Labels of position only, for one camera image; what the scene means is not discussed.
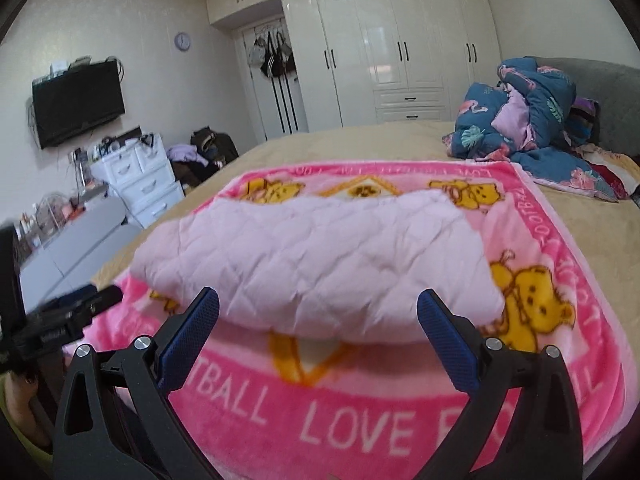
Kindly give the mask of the green sleeved left forearm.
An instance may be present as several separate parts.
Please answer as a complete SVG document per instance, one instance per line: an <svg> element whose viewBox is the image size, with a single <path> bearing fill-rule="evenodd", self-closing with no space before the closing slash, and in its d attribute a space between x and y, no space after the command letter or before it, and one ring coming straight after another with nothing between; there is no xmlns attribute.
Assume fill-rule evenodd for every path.
<svg viewBox="0 0 640 480"><path fill-rule="evenodd" d="M23 445L39 469L48 477L52 474L52 455L48 451L50 442L38 426L29 402L35 397L38 384L30 384L25 378L13 373L1 376L1 413L9 427Z"/></svg>

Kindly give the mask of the person's left hand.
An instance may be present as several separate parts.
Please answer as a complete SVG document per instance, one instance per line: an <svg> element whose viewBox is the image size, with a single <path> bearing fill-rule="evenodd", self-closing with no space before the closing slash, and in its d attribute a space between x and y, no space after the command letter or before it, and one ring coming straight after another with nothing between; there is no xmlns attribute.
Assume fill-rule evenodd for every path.
<svg viewBox="0 0 640 480"><path fill-rule="evenodd" d="M46 428L38 422L32 411L32 401L37 397L36 378L17 376L13 372L4 378L4 400L6 412L17 433L40 451L50 451L51 438Z"/></svg>

